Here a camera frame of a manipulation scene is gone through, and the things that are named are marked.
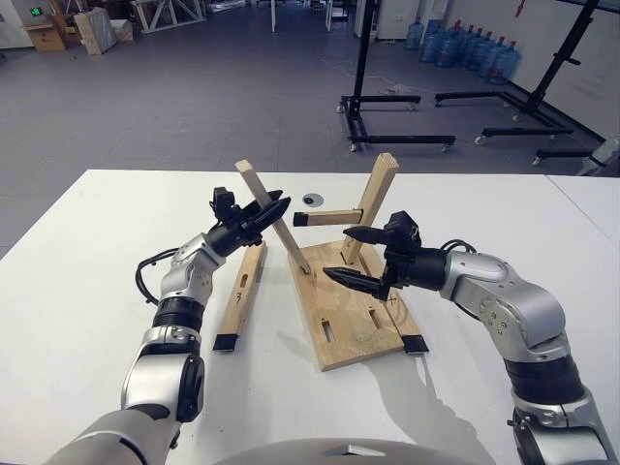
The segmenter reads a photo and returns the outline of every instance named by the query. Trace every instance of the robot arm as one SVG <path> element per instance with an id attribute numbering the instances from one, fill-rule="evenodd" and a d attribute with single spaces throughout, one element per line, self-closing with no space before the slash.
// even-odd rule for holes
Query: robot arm
<path id="1" fill-rule="evenodd" d="M 201 326 L 213 272 L 241 246 L 260 244 L 261 232 L 278 220 L 290 199 L 241 209 L 224 188 L 211 206 L 218 224 L 180 247 L 162 280 L 153 325 L 142 338 L 125 379 L 121 409 L 95 421 L 47 465 L 157 465 L 176 447 L 181 424 L 202 410 L 204 362 Z"/>
<path id="2" fill-rule="evenodd" d="M 617 460 L 594 399 L 579 380 L 564 311 L 553 295 L 496 257 L 422 248 L 418 225 L 404 211 L 383 230 L 353 227 L 345 233 L 385 244 L 386 268 L 381 279 L 325 268 L 335 281 L 382 300 L 390 287 L 439 291 L 484 325 L 511 379 L 510 425 L 523 463 Z"/>

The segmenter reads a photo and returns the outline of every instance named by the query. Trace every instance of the black metal stand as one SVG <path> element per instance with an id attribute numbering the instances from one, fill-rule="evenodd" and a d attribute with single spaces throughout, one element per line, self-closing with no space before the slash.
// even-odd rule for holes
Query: black metal stand
<path id="1" fill-rule="evenodd" d="M 420 101 L 418 95 L 376 95 L 362 96 L 361 88 L 364 84 L 366 59 L 368 58 L 368 45 L 370 44 L 370 30 L 372 17 L 377 8 L 376 0 L 366 0 L 364 6 L 364 19 L 361 28 L 359 44 L 359 56 L 357 58 L 356 85 L 352 96 L 342 96 L 337 111 L 344 112 L 349 127 L 349 140 L 351 151 L 357 150 L 359 143 L 440 143 L 445 152 L 454 144 L 455 136 L 369 136 L 361 116 L 362 103 L 403 102 L 416 104 Z"/>
<path id="2" fill-rule="evenodd" d="M 435 106 L 438 107 L 444 100 L 455 99 L 474 99 L 478 97 L 499 97 L 506 104 L 516 108 L 520 113 L 527 114 L 532 118 L 540 122 L 544 128 L 483 128 L 481 134 L 475 139 L 475 144 L 482 145 L 486 138 L 492 138 L 495 136 L 556 136 L 558 134 L 571 134 L 572 129 L 560 124 L 555 119 L 543 114 L 539 107 L 543 103 L 544 95 L 549 84 L 555 78 L 560 67 L 565 61 L 573 65 L 580 65 L 581 62 L 571 58 L 574 50 L 576 49 L 579 41 L 583 37 L 586 29 L 592 22 L 592 13 L 597 8 L 599 0 L 588 0 L 587 3 L 581 9 L 581 13 L 574 22 L 573 28 L 569 35 L 564 40 L 564 43 L 560 47 L 557 53 L 554 53 L 553 61 L 546 70 L 546 73 L 541 79 L 538 87 L 527 101 L 523 102 L 519 98 L 515 97 L 509 92 L 450 92 L 445 94 L 435 95 Z M 512 121 L 519 121 L 519 114 L 515 114 L 512 117 Z M 562 156 L 561 151 L 557 154 L 547 154 L 544 158 L 553 156 Z"/>
<path id="3" fill-rule="evenodd" d="M 532 165 L 535 167 L 538 166 L 542 160 L 546 160 L 547 158 L 584 158 L 592 155 L 592 150 L 587 149 L 569 149 L 569 148 L 548 148 L 543 149 L 540 148 L 536 152 L 536 158 L 532 162 Z M 600 164 L 602 167 L 605 165 L 598 162 L 596 159 L 593 159 L 595 163 Z"/>

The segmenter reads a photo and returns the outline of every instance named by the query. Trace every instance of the black rubber foot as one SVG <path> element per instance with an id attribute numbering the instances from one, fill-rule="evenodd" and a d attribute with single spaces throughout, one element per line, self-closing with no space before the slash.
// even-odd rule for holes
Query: black rubber foot
<path id="1" fill-rule="evenodd" d="M 308 226 L 308 214 L 296 211 L 293 215 L 293 226 Z"/>
<path id="2" fill-rule="evenodd" d="M 237 334 L 218 334 L 215 337 L 213 350 L 215 352 L 234 352 L 234 344 L 236 344 Z"/>
<path id="3" fill-rule="evenodd" d="M 428 352 L 428 346 L 421 335 L 402 336 L 402 340 L 403 344 L 405 344 L 405 352 L 407 354 L 422 354 Z"/>

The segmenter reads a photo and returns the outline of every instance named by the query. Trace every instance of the gray floor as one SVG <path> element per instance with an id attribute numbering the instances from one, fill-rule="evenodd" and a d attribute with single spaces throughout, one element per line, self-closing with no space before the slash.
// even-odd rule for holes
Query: gray floor
<path id="1" fill-rule="evenodd" d="M 260 171 L 368 172 L 391 151 L 402 172 L 572 174 L 577 160 L 530 165 L 540 147 L 595 146 L 583 135 L 497 138 L 472 144 L 483 126 L 512 126 L 510 108 L 477 101 L 434 108 L 433 93 L 482 89 L 461 69 L 423 65 L 402 43 L 371 47 L 365 93 L 402 83 L 422 96 L 366 112 L 377 134 L 454 134 L 456 146 L 366 146 L 349 152 L 340 95 L 353 91 L 358 40 L 352 26 L 296 5 L 279 7 L 271 34 L 266 4 L 115 46 L 0 62 L 0 257 L 87 169 L 232 171 L 248 158 Z"/>

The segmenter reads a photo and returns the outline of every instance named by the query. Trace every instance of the wooden frame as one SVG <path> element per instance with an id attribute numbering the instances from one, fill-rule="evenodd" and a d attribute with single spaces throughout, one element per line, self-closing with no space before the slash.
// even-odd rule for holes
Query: wooden frame
<path id="1" fill-rule="evenodd" d="M 224 311 L 224 318 L 215 337 L 215 352 L 233 352 L 237 338 L 241 335 L 243 324 L 254 301 L 259 275 L 263 267 L 267 246 L 248 247 L 245 250 L 241 267 L 232 287 L 229 303 Z"/>
<path id="2" fill-rule="evenodd" d="M 356 225 L 361 215 L 361 210 L 297 211 L 293 226 Z"/>
<path id="3" fill-rule="evenodd" d="M 271 198 L 269 197 L 269 193 L 266 191 L 263 183 L 257 176 L 256 172 L 250 162 L 247 160 L 241 160 L 240 162 L 236 162 L 234 164 L 237 171 L 241 174 L 241 177 L 247 184 L 250 192 L 256 198 L 257 202 L 260 206 L 266 206 L 271 202 Z M 301 267 L 304 273 L 310 273 L 310 265 L 307 260 L 304 258 L 303 254 L 299 250 L 299 246 L 295 242 L 293 235 L 287 228 L 287 225 L 284 223 L 282 219 L 279 219 L 275 223 L 273 223 L 273 229 L 278 233 L 280 240 L 284 244 L 284 246 L 289 251 L 289 254 L 294 258 L 295 262 Z"/>
<path id="4" fill-rule="evenodd" d="M 396 176 L 398 168 L 398 162 L 390 153 L 382 153 L 377 157 L 357 208 L 362 211 L 358 222 L 360 226 L 371 226 L 375 221 L 379 207 L 388 193 L 389 185 Z M 345 264 L 353 264 L 356 261 L 360 248 L 361 242 L 350 237 L 345 238 L 341 251 Z"/>
<path id="5" fill-rule="evenodd" d="M 243 160 L 235 166 L 258 203 L 266 205 L 268 193 L 252 165 Z M 371 226 L 397 171 L 394 157 L 382 153 L 358 209 L 300 212 L 295 214 L 294 224 Z M 364 274 L 381 276 L 384 266 L 374 247 L 347 237 L 299 249 L 282 220 L 273 227 L 289 251 L 295 288 L 321 371 L 402 349 L 408 354 L 428 352 L 418 326 L 397 291 L 391 290 L 388 301 L 381 302 L 369 294 L 345 288 L 323 273 L 326 266 L 347 265 Z"/>

